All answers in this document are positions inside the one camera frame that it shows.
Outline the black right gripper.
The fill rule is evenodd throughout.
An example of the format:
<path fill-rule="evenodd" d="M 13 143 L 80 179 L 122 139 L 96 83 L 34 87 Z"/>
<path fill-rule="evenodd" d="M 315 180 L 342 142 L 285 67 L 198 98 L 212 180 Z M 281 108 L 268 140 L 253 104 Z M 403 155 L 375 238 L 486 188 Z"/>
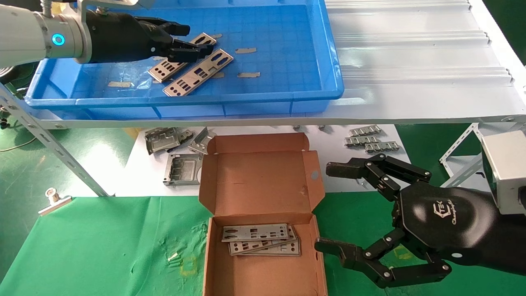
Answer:
<path fill-rule="evenodd" d="M 501 214 L 488 192 L 434 187 L 428 184 L 431 172 L 385 154 L 329 162 L 326 174 L 365 179 L 388 201 L 396 201 L 393 226 L 399 228 L 370 247 L 322 237 L 314 242 L 316 251 L 338 257 L 342 268 L 363 273 L 378 288 L 442 281 L 452 271 L 444 260 L 512 274 L 526 272 L 525 215 Z M 395 179 L 411 185 L 401 190 Z M 383 265 L 380 259 L 401 243 L 426 264 Z"/>

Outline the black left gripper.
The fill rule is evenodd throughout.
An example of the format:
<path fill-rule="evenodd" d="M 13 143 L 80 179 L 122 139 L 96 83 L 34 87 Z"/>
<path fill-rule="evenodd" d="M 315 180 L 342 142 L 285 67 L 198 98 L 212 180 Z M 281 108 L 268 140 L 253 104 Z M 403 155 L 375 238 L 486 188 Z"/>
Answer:
<path fill-rule="evenodd" d="M 133 62 L 166 53 L 169 62 L 196 62 L 214 49 L 211 41 L 193 44 L 173 40 L 172 36 L 187 36 L 190 26 L 161 18 L 88 11 L 85 22 L 91 44 L 86 63 Z"/>

